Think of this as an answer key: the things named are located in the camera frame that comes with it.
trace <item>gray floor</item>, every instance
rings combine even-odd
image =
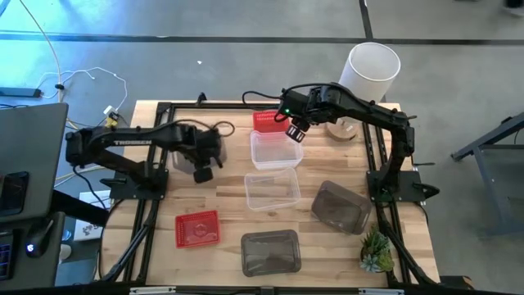
[[[364,36],[357,0],[26,0],[44,29],[84,34],[152,34],[189,36]],[[378,38],[524,39],[524,20],[500,13],[499,2],[451,0],[368,0]],[[37,30],[13,1],[0,17],[0,30]],[[195,99],[206,92],[214,99],[240,99],[247,89],[278,93],[282,87],[338,80],[353,44],[261,43],[54,43],[62,70],[101,66],[128,81],[129,98],[122,114],[130,118],[138,99]],[[483,238],[494,223],[472,158],[454,163],[451,152],[523,111],[524,47],[392,46],[402,71],[387,99],[418,115],[416,161],[422,178],[441,189],[428,202],[430,231],[442,275],[469,275],[479,289],[522,293],[524,235]],[[55,71],[47,44],[0,41],[4,86],[35,86],[45,71]],[[121,82],[95,73],[70,81],[66,101],[70,118],[96,124],[102,110],[123,97]],[[44,91],[51,92],[53,81]],[[10,100],[48,103],[46,100]],[[70,171],[61,161],[59,174]],[[107,171],[89,178],[108,177]],[[81,179],[61,186],[77,195]],[[94,256],[74,248],[77,259]],[[85,282],[92,261],[61,265],[58,284]],[[74,268],[73,276],[67,269]]]

